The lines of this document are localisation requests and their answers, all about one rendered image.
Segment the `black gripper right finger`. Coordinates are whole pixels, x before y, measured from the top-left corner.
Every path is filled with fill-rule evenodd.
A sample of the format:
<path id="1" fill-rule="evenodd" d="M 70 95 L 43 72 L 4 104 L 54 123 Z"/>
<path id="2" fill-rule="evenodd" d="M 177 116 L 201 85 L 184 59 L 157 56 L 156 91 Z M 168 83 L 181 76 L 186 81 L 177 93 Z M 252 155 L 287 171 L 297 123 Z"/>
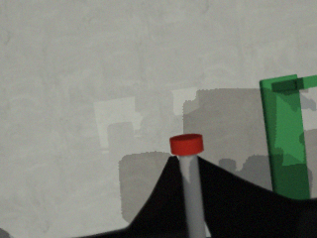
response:
<path id="1" fill-rule="evenodd" d="M 288 198 L 197 158 L 212 238 L 317 238 L 317 198 Z"/>

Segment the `grey tapered pin with red cap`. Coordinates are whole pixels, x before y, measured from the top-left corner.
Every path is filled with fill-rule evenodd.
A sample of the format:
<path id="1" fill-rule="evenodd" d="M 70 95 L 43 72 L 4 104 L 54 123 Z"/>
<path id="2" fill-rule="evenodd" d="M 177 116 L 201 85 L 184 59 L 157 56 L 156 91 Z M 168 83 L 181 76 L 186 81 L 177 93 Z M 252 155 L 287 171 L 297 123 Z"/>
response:
<path id="1" fill-rule="evenodd" d="M 169 142 L 171 153 L 179 157 L 189 238 L 206 238 L 197 158 L 204 151 L 202 135 L 178 135 L 169 138 Z"/>

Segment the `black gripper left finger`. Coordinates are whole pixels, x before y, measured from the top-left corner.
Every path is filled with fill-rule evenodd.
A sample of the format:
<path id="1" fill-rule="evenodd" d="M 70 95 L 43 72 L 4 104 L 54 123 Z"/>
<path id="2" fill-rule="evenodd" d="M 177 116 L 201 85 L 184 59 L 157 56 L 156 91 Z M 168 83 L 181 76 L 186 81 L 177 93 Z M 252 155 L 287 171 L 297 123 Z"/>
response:
<path id="1" fill-rule="evenodd" d="M 151 196 L 126 228 L 80 238 L 189 238 L 177 156 L 168 158 Z"/>

